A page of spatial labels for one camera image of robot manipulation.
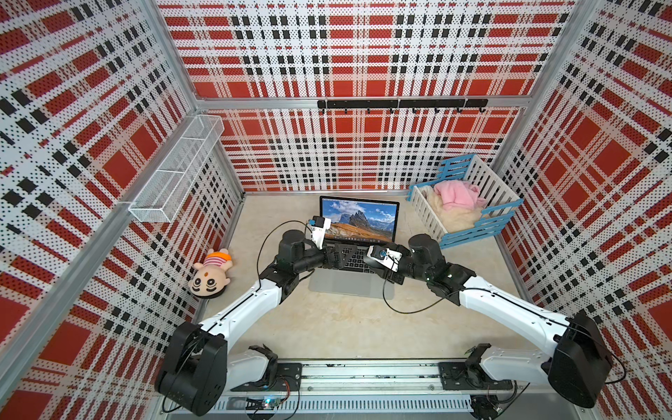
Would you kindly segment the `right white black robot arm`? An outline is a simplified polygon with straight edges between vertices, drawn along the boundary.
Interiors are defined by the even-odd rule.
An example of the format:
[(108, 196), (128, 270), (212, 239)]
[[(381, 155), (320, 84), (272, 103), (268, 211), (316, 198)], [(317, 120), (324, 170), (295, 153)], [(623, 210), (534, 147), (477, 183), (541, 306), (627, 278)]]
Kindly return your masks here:
[(406, 278), (425, 282), (440, 299), (495, 320), (535, 345), (533, 351), (485, 344), (474, 350), (478, 369), (496, 380), (547, 383), (570, 403), (591, 409), (614, 366), (596, 322), (577, 313), (553, 313), (492, 285), (471, 269), (446, 261), (428, 234), (416, 234), (404, 247), (373, 245), (365, 263), (390, 283)]

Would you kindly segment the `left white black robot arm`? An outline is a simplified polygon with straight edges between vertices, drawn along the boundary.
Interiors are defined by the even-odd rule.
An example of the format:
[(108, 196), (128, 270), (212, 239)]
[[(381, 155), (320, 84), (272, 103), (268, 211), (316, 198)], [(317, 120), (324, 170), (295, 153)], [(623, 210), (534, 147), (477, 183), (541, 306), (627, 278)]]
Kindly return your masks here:
[(286, 231), (273, 262), (233, 304), (199, 324), (184, 322), (171, 336), (155, 380), (164, 400), (196, 416), (208, 413), (222, 394), (247, 383), (273, 384), (277, 356), (265, 346), (232, 355), (231, 348), (266, 313), (280, 306), (318, 268), (341, 269), (355, 245), (321, 244), (296, 229)]

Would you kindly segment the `silver open laptop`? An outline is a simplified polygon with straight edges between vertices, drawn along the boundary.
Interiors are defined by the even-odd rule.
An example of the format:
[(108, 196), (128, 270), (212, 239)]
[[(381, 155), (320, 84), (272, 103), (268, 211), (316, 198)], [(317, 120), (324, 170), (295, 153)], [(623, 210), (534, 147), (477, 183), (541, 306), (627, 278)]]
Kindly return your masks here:
[(392, 243), (397, 235), (400, 203), (375, 199), (320, 197), (320, 216), (331, 221), (326, 245), (346, 245), (345, 266), (317, 269), (309, 290), (361, 298), (381, 299), (383, 280), (364, 262), (373, 245)]

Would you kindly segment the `cream fluffy cloth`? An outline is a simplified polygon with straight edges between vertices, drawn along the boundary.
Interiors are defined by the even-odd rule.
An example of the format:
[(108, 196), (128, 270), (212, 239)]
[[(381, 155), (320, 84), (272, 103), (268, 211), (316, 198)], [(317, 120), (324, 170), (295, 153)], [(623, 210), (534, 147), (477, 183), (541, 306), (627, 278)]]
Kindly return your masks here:
[(420, 187), (419, 191), (427, 200), (432, 211), (437, 215), (439, 221), (448, 233), (457, 233), (463, 230), (472, 229), (476, 222), (481, 219), (484, 208), (476, 210), (467, 210), (462, 208), (453, 208), (444, 210), (440, 197), (433, 190), (434, 185)]

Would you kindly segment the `white blue slatted crate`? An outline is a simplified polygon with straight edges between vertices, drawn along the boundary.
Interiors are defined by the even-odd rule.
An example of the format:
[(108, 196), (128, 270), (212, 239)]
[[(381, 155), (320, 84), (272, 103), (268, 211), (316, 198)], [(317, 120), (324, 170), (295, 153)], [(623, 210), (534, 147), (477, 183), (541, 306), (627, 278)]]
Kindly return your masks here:
[(407, 200), (444, 249), (497, 236), (523, 204), (475, 154), (442, 161), (435, 180), (410, 187)]

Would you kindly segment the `pink cloth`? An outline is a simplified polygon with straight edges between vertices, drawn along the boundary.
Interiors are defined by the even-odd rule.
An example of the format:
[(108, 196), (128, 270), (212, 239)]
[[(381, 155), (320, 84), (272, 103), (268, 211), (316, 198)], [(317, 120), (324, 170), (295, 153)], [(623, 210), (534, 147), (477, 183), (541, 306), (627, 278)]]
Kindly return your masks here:
[(476, 210), (484, 208), (487, 201), (481, 198), (481, 189), (474, 184), (463, 180), (444, 180), (433, 187), (442, 202), (444, 210), (462, 208)]

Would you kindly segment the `orange plush doll toy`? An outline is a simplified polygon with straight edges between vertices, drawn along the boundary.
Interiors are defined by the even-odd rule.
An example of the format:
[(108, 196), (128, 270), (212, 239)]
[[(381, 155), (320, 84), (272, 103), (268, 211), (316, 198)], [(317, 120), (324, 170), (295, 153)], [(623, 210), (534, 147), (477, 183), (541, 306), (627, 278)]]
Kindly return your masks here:
[(187, 289), (196, 298), (215, 299), (231, 283), (228, 271), (233, 266), (233, 259), (226, 248), (208, 250), (205, 260), (194, 264), (196, 273), (189, 280)]

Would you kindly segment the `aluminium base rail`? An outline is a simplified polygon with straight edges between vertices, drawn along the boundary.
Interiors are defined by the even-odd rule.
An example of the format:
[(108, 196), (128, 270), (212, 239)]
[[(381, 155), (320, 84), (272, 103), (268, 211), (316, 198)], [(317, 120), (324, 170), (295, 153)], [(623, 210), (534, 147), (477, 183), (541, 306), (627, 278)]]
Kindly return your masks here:
[(209, 386), (204, 402), (189, 407), (170, 388), (168, 418), (298, 419), (303, 415), (443, 414), (466, 419), (597, 419), (544, 385), (476, 379), (452, 360), (279, 360), (271, 378)]

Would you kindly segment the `black wall hook rail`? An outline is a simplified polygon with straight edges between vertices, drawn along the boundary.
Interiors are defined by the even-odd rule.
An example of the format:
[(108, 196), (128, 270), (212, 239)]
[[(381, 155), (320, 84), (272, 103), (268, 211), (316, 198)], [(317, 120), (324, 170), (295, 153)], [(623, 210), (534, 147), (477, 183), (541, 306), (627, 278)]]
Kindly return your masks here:
[(484, 110), (488, 99), (385, 99), (385, 100), (320, 100), (319, 110)]

